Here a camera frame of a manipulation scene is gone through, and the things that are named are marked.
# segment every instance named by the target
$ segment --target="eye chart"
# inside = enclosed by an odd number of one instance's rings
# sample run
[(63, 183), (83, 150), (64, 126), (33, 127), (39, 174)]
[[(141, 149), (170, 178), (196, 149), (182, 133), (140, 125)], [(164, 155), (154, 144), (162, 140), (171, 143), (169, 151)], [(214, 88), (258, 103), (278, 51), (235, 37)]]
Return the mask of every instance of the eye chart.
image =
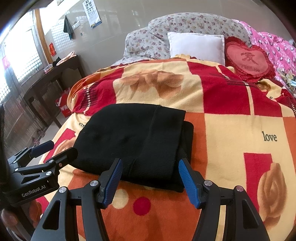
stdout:
[(89, 20), (89, 25), (91, 28), (95, 28), (102, 23), (98, 10), (94, 4), (94, 0), (86, 0), (83, 3), (83, 8), (86, 13), (87, 19)]

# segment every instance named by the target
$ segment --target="black knit fabric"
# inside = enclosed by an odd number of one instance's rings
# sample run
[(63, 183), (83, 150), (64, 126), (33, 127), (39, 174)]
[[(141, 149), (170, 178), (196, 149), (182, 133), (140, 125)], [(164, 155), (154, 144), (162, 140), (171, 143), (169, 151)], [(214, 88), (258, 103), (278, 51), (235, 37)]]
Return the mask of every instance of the black knit fabric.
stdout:
[(71, 165), (101, 174), (115, 158), (122, 180), (183, 191), (178, 161), (191, 157), (193, 125), (185, 111), (152, 104), (112, 104), (95, 113), (81, 130)]

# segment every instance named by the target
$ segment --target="metal screw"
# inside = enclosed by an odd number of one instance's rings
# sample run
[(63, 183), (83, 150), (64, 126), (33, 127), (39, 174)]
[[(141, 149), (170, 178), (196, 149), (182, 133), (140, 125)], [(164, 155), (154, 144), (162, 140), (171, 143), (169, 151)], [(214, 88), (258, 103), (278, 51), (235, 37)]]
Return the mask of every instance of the metal screw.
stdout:
[(98, 184), (99, 184), (99, 182), (98, 182), (97, 180), (91, 181), (91, 183), (90, 183), (90, 185), (91, 185), (92, 187), (94, 187), (94, 186), (96, 186), (96, 185), (98, 185)]
[(205, 180), (204, 184), (205, 184), (206, 186), (211, 186), (211, 185), (213, 185), (212, 181), (210, 181), (210, 180)]
[(243, 188), (242, 186), (237, 186), (237, 190), (238, 190), (239, 192), (242, 192), (242, 191), (244, 190), (244, 188)]
[(61, 187), (61, 188), (59, 189), (59, 192), (60, 192), (60, 193), (64, 193), (66, 190), (67, 190), (67, 189), (66, 189), (65, 187)]

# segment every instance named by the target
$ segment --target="human hand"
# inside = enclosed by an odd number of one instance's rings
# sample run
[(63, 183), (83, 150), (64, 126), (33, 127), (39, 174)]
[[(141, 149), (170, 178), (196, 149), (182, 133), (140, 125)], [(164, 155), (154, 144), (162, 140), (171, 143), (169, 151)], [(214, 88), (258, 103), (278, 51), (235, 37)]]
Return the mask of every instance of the human hand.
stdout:
[[(30, 207), (29, 207), (29, 218), (33, 221), (34, 228), (37, 227), (37, 225), (40, 221), (41, 214), (42, 214), (41, 203), (37, 202), (36, 200), (31, 201)], [(3, 224), (7, 228), (9, 228), (11, 231), (13, 231), (19, 237), (22, 237), (16, 228), (16, 225), (18, 224), (19, 220), (14, 213), (3, 209), (1, 212), (1, 219), (3, 221)]]

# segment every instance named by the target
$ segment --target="white pillow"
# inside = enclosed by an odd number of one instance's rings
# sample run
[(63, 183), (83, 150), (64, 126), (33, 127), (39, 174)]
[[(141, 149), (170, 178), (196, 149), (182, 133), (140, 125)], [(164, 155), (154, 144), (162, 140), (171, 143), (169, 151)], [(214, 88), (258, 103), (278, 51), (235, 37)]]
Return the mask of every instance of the white pillow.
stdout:
[(168, 40), (171, 58), (185, 54), (225, 66), (224, 35), (168, 32)]

